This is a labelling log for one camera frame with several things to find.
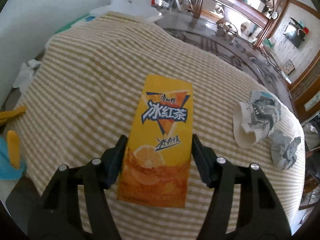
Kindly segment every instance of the crumpled paper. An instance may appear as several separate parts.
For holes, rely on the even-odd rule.
[[[285,136],[280,130],[275,130],[271,139],[271,157],[274,166],[282,171],[290,169],[297,161],[296,151],[301,143],[301,137],[291,141],[291,137]]]
[[[253,91],[250,102],[238,102],[233,109],[233,133],[237,144],[248,149],[274,131],[281,120],[281,104],[266,92]]]

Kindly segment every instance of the yellow rubber glove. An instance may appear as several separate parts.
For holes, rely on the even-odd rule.
[[[26,110],[26,106],[19,106],[17,109],[12,111],[0,112],[0,125],[7,123],[11,118],[25,113]]]
[[[20,169],[20,152],[19,152],[19,136],[14,131],[7,133],[7,145],[9,161],[16,170]]]

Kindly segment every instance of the crumpled tissue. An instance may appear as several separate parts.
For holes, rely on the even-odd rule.
[[[297,147],[301,143],[301,137],[285,136],[282,131],[275,130],[271,135],[271,157],[274,166],[285,171],[290,169],[297,161]]]
[[[29,60],[28,63],[22,63],[20,72],[13,83],[13,88],[19,88],[22,95],[24,95],[35,77],[35,70],[41,65],[40,61],[35,59]]]

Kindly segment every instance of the metal screw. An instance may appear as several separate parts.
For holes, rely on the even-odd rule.
[[[98,165],[100,163],[101,163],[101,159],[100,158],[95,158],[95,159],[92,160],[92,164],[93,165]]]
[[[59,171],[65,171],[68,168],[67,165],[63,164],[59,166]]]
[[[251,167],[251,169],[253,169],[253,170],[255,170],[255,171],[257,171],[257,170],[260,168],[257,163],[252,163],[252,164],[250,165],[250,167]]]
[[[226,159],[224,157],[218,157],[217,158],[217,163],[225,164],[226,163]]]

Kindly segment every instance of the picture frame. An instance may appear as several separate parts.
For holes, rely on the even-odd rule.
[[[292,71],[295,70],[294,65],[290,59],[284,64],[282,70],[286,75],[290,75]]]

